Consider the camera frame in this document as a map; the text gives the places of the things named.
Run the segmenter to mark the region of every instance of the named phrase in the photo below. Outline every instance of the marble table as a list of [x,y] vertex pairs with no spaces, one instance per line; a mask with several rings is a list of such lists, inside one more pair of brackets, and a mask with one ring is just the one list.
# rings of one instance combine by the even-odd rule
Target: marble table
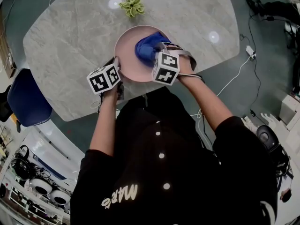
[[[145,15],[128,18],[113,0],[56,0],[35,21],[23,45],[42,93],[65,121],[96,110],[86,76],[106,63],[119,36],[136,25],[161,29],[190,51],[200,72],[239,53],[239,33],[230,0],[142,0]],[[161,84],[125,79],[125,99]]]

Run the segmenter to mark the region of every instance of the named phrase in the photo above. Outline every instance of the pink plate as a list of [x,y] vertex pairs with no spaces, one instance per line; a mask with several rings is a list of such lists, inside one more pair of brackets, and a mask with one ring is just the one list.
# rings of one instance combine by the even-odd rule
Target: pink plate
[[164,37],[167,36],[159,29],[140,25],[125,31],[118,39],[114,48],[114,55],[118,56],[121,64],[121,73],[136,82],[152,81],[152,68],[144,65],[135,55],[135,45],[143,38],[159,31]]

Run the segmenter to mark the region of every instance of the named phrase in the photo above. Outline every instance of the white button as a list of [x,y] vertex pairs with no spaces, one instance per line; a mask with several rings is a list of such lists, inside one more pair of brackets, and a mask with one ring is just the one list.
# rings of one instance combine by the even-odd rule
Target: white button
[[165,189],[165,190],[168,190],[169,188],[170,188],[170,184],[169,184],[169,183],[165,183],[165,184],[164,184],[164,189]]

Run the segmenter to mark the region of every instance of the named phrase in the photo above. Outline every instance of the chair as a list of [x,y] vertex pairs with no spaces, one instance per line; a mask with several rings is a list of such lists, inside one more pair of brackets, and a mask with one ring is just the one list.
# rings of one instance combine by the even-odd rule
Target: chair
[[0,121],[6,122],[7,119],[13,114],[9,104],[8,104],[8,91],[11,85],[6,88],[6,91],[0,93]]
[[18,132],[21,124],[30,127],[50,119],[52,107],[38,88],[30,69],[22,68],[18,72],[8,92],[7,101],[18,119]]

